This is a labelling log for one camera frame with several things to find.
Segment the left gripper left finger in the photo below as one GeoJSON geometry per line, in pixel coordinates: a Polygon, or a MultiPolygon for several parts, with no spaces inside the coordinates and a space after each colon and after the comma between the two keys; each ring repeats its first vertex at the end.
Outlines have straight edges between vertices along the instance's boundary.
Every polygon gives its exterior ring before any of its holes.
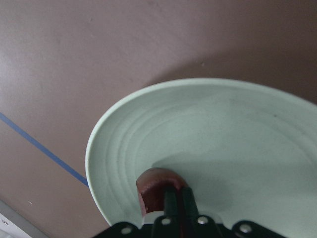
{"type": "Polygon", "coordinates": [[[154,219],[151,224],[144,224],[139,229],[132,223],[119,222],[103,232],[95,235],[96,238],[178,238],[179,213],[177,192],[173,187],[164,191],[163,214],[154,219]]]}

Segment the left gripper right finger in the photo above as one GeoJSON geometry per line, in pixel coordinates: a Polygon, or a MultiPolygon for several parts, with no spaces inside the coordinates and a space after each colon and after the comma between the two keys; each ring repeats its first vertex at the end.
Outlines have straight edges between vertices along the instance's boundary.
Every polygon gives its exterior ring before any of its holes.
{"type": "Polygon", "coordinates": [[[190,238],[282,238],[278,234],[255,222],[242,220],[227,228],[211,216],[200,214],[190,187],[181,190],[185,234],[190,238]]]}

